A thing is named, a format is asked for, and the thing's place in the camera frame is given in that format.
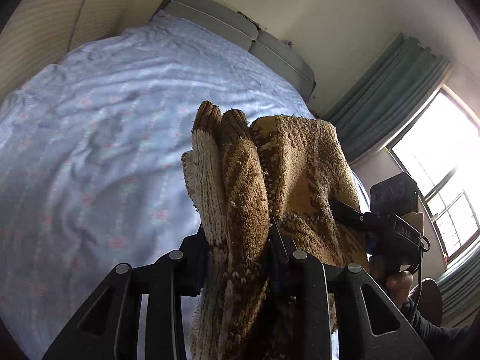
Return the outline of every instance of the green curtain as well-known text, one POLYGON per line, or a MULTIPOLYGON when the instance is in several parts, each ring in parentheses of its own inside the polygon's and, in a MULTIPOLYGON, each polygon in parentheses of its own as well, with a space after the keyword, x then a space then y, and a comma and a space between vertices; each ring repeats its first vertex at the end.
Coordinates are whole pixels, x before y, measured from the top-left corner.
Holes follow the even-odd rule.
POLYGON ((323 119, 337 129, 348 162, 397 131, 426 101, 450 61, 399 34, 323 119))
POLYGON ((438 279, 446 327, 465 326, 480 312, 480 240, 469 249, 438 279))

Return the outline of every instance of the wall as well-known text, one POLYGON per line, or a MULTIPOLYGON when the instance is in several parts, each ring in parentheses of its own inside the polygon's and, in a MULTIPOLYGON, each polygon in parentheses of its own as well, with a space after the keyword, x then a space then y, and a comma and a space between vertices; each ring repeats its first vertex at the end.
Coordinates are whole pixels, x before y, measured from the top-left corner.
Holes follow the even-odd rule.
POLYGON ((129 0, 22 0, 0 33, 0 103, 74 47, 111 36, 129 0))
MULTIPOLYGON (((121 28, 144 25, 162 0, 134 0, 121 28)), ((383 0, 217 0, 265 26, 312 67, 311 108, 329 109, 398 33, 383 0)))
POLYGON ((446 85, 480 116, 480 42, 454 0, 385 0, 400 30, 455 62, 446 85))
MULTIPOLYGON (((363 183, 367 192, 372 185, 395 176, 402 171, 387 149, 380 150, 364 162, 354 165, 352 169, 363 183)), ((446 270, 445 259, 428 214, 422 203, 419 202, 419 204, 421 206, 420 211, 423 212, 424 216, 424 234, 431 243, 430 251, 423 256, 422 277, 438 279, 446 270)))

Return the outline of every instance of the screw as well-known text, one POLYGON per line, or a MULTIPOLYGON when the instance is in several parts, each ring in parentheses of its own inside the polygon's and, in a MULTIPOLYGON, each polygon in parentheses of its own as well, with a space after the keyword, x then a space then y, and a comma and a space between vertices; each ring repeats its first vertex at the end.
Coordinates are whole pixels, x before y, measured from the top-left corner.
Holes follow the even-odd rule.
POLYGON ((307 254, 303 250, 296 250, 293 252, 293 257, 297 260, 304 260, 307 258, 307 254))
POLYGON ((180 260, 183 257, 181 250, 172 250, 169 254, 171 260, 180 260))
POLYGON ((115 272, 122 275, 124 273, 127 273, 129 269, 130 267, 127 264, 118 264, 115 268, 115 272))
POLYGON ((361 265, 358 265, 354 262, 351 262, 347 268, 349 269, 349 271, 353 274, 357 274, 358 272, 360 272, 362 270, 362 266, 361 265))

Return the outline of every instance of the window frame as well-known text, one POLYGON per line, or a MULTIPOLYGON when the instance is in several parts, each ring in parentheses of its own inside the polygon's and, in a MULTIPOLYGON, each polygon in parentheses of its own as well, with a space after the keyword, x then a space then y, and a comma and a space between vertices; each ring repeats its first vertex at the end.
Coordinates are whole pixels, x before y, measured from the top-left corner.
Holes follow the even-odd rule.
MULTIPOLYGON (((430 105, 434 102, 435 98, 437 97, 437 95, 441 93, 442 95, 444 95, 447 99, 449 99, 460 111, 463 112, 463 114, 468 118, 468 120, 473 123, 474 126, 477 127, 477 130, 479 130, 479 133, 480 133, 480 128, 478 126, 478 124, 476 123, 476 121, 474 121, 472 119, 472 117, 468 114, 468 112, 465 111, 465 109, 462 107, 461 104, 459 104, 447 91, 445 91, 443 88, 440 88, 436 93, 435 93, 435 96, 433 96, 432 100, 422 109, 421 112, 419 112, 419 114, 412 120, 410 121, 390 142, 388 142, 388 144, 386 145, 386 148, 388 150, 388 152, 390 153, 390 155, 392 155, 393 159, 397 162, 398 166, 404 171, 404 172, 407 172, 409 175, 409 171, 405 168, 405 165, 402 163, 402 161, 399 159, 399 157, 395 154, 395 152, 393 151, 393 147, 405 136, 406 133, 408 133, 410 131, 410 129, 414 126, 414 124, 422 117, 422 115, 425 113, 425 111, 430 107, 430 105)), ((435 222, 432 221, 432 218, 433 218, 433 215, 430 211, 430 208, 428 207, 428 201, 433 197, 435 196, 442 188, 443 186, 445 186, 447 184, 447 182, 452 178, 452 176, 455 174, 455 171, 456 171, 456 168, 454 169, 451 169, 446 175, 445 177, 437 184, 435 185, 427 194, 427 198, 420 192, 418 191, 418 197, 420 198, 420 201, 424 207, 424 209, 426 210, 428 216, 429 216, 429 220, 431 222, 431 224, 433 225, 433 228, 435 230, 435 234, 438 238, 438 241, 440 243, 440 247, 442 249, 442 252, 443 252, 443 256, 445 257, 445 261, 447 262, 447 264, 450 264, 456 257, 458 257, 460 254, 462 254, 471 244, 472 242, 474 242, 478 237, 480 237, 480 226, 479 226, 479 219, 477 218, 474 210, 472 209, 472 212, 473 212, 473 217, 477 223, 477 231, 463 244, 461 245, 454 253, 452 253, 452 255, 448 255, 447 254, 447 251, 446 251, 446 248, 445 248, 445 244, 443 242, 443 239, 442 239, 442 235, 440 234, 440 229, 438 228, 437 226, 437 223, 436 223, 436 220, 435 222)), ((454 199, 454 202, 457 201, 457 199, 459 197, 461 197, 465 192, 463 191, 462 194, 460 194, 457 198, 454 199)), ((469 203, 470 207, 471 207, 471 204, 470 204, 470 200, 468 198, 468 196, 465 194, 464 195, 466 197, 466 200, 467 202, 469 203)))

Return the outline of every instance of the hand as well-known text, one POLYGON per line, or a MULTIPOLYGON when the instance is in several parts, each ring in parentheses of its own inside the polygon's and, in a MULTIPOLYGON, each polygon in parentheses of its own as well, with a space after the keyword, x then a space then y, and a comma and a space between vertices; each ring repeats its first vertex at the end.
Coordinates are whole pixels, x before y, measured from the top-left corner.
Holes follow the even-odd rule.
MULTIPOLYGON (((385 276, 383 258, 381 256, 371 256, 368 262, 370 265, 370 276, 377 281, 381 281, 385 276)), ((412 283, 413 276, 408 271, 401 271, 388 276, 385 283, 389 289, 388 296, 399 309, 409 297, 412 283)))

